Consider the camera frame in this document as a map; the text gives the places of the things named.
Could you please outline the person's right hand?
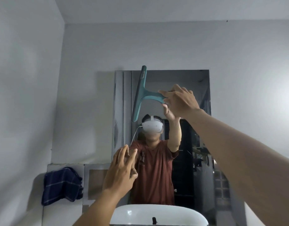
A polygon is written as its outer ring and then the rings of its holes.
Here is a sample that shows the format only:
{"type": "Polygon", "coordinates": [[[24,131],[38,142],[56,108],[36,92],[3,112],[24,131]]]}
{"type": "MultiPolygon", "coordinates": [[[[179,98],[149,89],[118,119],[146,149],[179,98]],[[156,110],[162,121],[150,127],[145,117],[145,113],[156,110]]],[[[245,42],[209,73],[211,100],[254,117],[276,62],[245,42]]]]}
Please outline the person's right hand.
{"type": "Polygon", "coordinates": [[[197,100],[191,90],[185,87],[180,87],[178,84],[173,85],[168,98],[164,99],[164,114],[170,120],[176,118],[184,118],[190,120],[192,117],[197,117],[198,114],[204,113],[200,109],[197,100]]]}

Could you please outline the person's left hand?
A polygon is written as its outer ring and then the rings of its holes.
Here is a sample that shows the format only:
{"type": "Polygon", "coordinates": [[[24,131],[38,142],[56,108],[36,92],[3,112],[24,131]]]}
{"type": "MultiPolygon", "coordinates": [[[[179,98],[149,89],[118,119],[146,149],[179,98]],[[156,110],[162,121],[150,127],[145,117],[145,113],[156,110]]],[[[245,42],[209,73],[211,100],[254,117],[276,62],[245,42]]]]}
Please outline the person's left hand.
{"type": "Polygon", "coordinates": [[[113,160],[106,173],[102,191],[105,189],[122,190],[123,192],[129,192],[133,185],[129,184],[130,172],[136,172],[135,170],[135,157],[138,155],[137,149],[129,149],[129,156],[127,156],[127,166],[124,168],[117,168],[117,151],[113,156],[113,160]]]}

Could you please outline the teal window squeegee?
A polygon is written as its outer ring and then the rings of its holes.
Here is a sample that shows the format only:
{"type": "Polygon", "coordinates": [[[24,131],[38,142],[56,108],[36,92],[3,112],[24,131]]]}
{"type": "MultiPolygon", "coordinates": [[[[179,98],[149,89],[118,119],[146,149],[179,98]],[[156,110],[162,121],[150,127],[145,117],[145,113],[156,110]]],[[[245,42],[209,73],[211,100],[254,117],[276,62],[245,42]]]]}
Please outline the teal window squeegee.
{"type": "Polygon", "coordinates": [[[162,104],[165,103],[164,102],[165,97],[162,94],[157,92],[151,92],[145,89],[146,76],[147,76],[147,67],[143,65],[140,71],[139,81],[136,89],[133,110],[131,113],[131,122],[136,122],[138,120],[139,111],[143,100],[155,100],[162,104]]]}

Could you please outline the person's right forearm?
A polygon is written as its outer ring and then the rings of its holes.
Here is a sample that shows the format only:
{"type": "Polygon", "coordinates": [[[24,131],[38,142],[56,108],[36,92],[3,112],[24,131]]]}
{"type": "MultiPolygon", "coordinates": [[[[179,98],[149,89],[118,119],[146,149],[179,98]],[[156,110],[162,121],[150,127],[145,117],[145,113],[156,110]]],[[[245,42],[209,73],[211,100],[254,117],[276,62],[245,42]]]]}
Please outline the person's right forearm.
{"type": "Polygon", "coordinates": [[[265,226],[289,226],[289,159],[201,109],[181,114],[265,226]]]}

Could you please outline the person's left forearm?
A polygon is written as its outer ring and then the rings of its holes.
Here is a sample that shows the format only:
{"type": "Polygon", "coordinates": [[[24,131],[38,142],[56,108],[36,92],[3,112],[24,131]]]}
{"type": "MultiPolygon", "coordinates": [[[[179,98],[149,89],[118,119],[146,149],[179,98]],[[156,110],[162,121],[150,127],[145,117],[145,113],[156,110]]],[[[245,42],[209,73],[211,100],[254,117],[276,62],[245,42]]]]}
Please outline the person's left forearm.
{"type": "Polygon", "coordinates": [[[114,210],[127,192],[105,189],[95,202],[72,226],[110,226],[114,210]]]}

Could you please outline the white ceramic sink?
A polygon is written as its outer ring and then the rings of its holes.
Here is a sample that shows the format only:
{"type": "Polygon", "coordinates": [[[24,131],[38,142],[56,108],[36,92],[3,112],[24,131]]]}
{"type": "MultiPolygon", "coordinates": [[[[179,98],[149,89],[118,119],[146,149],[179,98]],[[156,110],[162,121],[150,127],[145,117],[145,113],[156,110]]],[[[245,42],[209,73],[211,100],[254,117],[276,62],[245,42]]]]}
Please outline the white ceramic sink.
{"type": "Polygon", "coordinates": [[[208,226],[199,212],[174,205],[123,205],[112,215],[110,226],[208,226]],[[158,224],[152,225],[152,217],[158,224]]]}

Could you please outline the dark blue checked towel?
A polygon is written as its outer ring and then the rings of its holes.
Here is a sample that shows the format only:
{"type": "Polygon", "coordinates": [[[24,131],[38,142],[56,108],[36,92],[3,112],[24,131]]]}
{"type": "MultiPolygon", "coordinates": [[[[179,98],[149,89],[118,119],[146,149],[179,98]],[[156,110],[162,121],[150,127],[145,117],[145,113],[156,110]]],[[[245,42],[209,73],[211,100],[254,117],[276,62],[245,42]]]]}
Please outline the dark blue checked towel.
{"type": "Polygon", "coordinates": [[[48,206],[61,199],[70,202],[83,198],[82,177],[72,168],[47,172],[44,176],[44,191],[41,205],[48,206]]]}

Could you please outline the rectangular wall mirror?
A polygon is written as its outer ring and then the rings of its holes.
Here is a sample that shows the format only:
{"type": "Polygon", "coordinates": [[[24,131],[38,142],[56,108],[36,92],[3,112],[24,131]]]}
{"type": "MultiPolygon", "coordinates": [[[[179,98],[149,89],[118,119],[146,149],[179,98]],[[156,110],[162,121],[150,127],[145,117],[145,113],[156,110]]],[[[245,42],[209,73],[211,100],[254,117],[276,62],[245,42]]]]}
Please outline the rectangular wall mirror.
{"type": "MultiPolygon", "coordinates": [[[[133,107],[141,71],[115,72],[114,131],[113,150],[123,144],[131,143],[136,133],[143,139],[140,126],[145,114],[161,116],[161,106],[154,100],[143,100],[138,120],[131,122],[133,107]]],[[[157,92],[159,88],[169,89],[174,84],[186,87],[195,94],[200,108],[211,115],[209,70],[148,70],[145,89],[157,92]]],[[[216,226],[216,207],[214,193],[214,159],[191,129],[189,123],[181,120],[182,143],[179,156],[173,161],[172,180],[175,190],[175,203],[178,206],[193,208],[203,214],[216,226]]]]}

